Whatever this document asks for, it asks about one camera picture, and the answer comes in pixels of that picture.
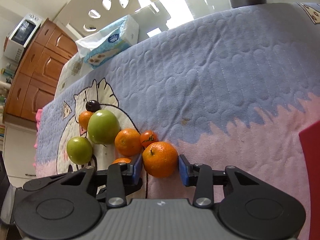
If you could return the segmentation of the cartoon quilted blanket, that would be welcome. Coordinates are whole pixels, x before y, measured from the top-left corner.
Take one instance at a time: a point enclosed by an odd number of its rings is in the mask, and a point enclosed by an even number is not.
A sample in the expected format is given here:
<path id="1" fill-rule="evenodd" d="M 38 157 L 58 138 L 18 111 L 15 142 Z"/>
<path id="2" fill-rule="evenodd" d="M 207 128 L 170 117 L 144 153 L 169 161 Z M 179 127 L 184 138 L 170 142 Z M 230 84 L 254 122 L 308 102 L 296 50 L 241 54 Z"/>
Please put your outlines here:
<path id="1" fill-rule="evenodd" d="M 64 173 L 65 139 L 84 98 L 112 104 L 126 127 L 154 129 L 189 160 L 235 165 L 305 207 L 310 176 L 299 132 L 319 120 L 319 5 L 217 12 L 148 38 L 76 81 L 41 116 L 36 175 Z"/>

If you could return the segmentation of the small green apple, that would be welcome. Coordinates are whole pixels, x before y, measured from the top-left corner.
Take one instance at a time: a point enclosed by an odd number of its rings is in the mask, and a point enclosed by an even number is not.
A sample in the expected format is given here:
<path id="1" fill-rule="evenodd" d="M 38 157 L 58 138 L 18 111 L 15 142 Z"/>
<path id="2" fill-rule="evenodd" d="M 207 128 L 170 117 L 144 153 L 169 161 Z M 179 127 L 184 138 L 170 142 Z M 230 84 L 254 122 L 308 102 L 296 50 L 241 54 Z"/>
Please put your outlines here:
<path id="1" fill-rule="evenodd" d="M 93 147 L 87 138 L 72 137 L 67 142 L 66 150 L 69 159 L 76 165 L 85 165 L 92 159 Z"/>

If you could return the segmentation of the mandarin behind apple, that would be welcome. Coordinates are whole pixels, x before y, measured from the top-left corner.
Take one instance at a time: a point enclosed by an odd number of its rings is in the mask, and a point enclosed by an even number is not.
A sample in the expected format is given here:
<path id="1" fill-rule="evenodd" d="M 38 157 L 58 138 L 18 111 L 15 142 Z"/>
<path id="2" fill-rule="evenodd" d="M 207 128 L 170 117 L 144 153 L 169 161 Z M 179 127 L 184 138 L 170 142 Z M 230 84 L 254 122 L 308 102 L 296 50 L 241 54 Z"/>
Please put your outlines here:
<path id="1" fill-rule="evenodd" d="M 90 111 L 83 111 L 79 115 L 78 123 L 80 127 L 83 128 L 85 131 L 88 128 L 88 123 L 92 115 L 93 115 L 93 112 L 90 112 Z"/>

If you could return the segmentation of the orange mandarin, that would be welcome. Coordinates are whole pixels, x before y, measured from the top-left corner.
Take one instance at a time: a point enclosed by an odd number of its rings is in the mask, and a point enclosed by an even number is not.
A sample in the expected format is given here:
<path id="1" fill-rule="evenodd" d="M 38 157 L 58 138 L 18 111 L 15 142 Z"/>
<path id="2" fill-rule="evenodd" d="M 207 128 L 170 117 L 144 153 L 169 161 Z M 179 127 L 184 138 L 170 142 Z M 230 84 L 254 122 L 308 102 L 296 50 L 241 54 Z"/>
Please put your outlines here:
<path id="1" fill-rule="evenodd" d="M 143 148 L 140 134 L 132 128 L 121 130 L 114 140 L 114 145 L 118 153 L 125 157 L 140 154 Z"/>
<path id="2" fill-rule="evenodd" d="M 178 167 L 178 152 L 168 142 L 150 144 L 143 151 L 142 158 L 144 169 L 155 178 L 168 178 Z"/>

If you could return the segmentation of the white microwave oven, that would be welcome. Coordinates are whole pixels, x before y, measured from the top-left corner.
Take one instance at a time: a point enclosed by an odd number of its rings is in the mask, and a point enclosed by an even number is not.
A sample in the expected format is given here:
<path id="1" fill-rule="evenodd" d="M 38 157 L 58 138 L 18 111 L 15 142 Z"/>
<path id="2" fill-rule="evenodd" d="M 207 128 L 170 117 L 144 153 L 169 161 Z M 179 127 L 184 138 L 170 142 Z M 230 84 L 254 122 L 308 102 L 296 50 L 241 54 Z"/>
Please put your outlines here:
<path id="1" fill-rule="evenodd" d="M 6 37 L 3 49 L 4 56 L 19 63 L 25 49 L 39 30 L 42 22 L 43 19 L 41 17 L 32 13 L 27 14 Z"/>

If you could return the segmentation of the dark plum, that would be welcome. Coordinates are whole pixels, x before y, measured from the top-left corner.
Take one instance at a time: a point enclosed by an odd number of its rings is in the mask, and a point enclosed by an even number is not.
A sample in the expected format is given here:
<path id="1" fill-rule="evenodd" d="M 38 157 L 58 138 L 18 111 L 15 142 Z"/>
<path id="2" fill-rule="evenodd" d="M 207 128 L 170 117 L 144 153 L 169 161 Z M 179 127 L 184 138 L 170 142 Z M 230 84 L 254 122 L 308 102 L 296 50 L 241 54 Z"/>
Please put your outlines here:
<path id="1" fill-rule="evenodd" d="M 92 112 L 92 113 L 101 109 L 100 103 L 97 100 L 87 101 L 85 107 L 86 107 L 87 111 Z"/>

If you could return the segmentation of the white cutout chair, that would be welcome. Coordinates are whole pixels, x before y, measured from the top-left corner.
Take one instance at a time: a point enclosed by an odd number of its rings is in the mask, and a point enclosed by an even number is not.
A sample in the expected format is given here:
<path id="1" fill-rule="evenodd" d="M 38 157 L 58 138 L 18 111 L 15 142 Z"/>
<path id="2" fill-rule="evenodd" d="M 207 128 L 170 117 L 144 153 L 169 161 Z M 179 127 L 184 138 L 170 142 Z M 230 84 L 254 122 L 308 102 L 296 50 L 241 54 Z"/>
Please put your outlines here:
<path id="1" fill-rule="evenodd" d="M 123 16 L 131 15 L 140 28 L 140 38 L 155 29 L 168 30 L 171 16 L 160 0 L 70 0 L 55 23 L 73 40 L 98 32 Z"/>

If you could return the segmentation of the mandarin under gripper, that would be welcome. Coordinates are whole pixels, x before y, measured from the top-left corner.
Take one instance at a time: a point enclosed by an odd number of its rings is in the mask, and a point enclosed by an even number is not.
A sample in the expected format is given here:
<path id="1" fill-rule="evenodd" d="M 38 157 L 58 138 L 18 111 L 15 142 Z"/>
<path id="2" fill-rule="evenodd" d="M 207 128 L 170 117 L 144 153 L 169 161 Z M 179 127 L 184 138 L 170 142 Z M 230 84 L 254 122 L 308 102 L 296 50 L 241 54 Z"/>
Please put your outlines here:
<path id="1" fill-rule="evenodd" d="M 129 164 L 131 160 L 132 160 L 131 158 L 124 158 L 124 157 L 117 158 L 112 162 L 112 164 L 121 164 L 121 163 Z"/>

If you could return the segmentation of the tissue pack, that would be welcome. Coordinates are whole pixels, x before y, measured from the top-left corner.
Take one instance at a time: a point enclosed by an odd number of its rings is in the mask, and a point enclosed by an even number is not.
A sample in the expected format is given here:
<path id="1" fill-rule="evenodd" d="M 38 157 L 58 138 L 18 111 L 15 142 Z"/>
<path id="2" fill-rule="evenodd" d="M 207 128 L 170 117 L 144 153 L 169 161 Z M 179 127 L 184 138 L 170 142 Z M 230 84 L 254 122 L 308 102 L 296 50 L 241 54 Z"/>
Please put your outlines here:
<path id="1" fill-rule="evenodd" d="M 137 44 L 138 35 L 138 23 L 131 15 L 126 15 L 75 43 L 80 58 L 95 69 Z"/>

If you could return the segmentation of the small red tomato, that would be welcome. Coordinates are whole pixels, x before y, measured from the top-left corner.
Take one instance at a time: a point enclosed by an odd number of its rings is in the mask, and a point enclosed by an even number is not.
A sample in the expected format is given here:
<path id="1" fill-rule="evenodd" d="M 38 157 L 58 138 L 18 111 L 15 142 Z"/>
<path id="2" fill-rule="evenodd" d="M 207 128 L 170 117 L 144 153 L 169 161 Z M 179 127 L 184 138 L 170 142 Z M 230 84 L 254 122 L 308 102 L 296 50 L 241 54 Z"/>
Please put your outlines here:
<path id="1" fill-rule="evenodd" d="M 157 134 L 153 130 L 147 130 L 140 135 L 140 143 L 144 148 L 157 141 Z"/>

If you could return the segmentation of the green apple on blanket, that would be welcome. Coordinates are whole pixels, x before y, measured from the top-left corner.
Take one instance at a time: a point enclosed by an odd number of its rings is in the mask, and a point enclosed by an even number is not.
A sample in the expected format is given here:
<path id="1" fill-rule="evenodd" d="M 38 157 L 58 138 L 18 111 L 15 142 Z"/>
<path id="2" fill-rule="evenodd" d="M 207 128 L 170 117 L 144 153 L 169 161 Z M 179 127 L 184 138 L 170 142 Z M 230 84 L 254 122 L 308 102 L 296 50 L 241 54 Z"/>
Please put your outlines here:
<path id="1" fill-rule="evenodd" d="M 94 144 L 113 144 L 119 132 L 119 121 L 109 110 L 98 110 L 89 119 L 87 133 Z"/>

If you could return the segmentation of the red cardboard box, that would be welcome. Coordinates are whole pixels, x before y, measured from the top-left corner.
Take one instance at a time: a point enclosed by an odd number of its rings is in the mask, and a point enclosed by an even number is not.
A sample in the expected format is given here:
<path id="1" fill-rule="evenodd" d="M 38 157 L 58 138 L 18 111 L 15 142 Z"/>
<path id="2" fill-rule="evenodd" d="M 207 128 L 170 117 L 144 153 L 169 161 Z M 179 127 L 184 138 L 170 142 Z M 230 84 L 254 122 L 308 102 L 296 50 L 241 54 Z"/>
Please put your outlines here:
<path id="1" fill-rule="evenodd" d="M 309 239 L 319 239 L 319 121 L 299 133 L 309 178 L 311 222 Z"/>

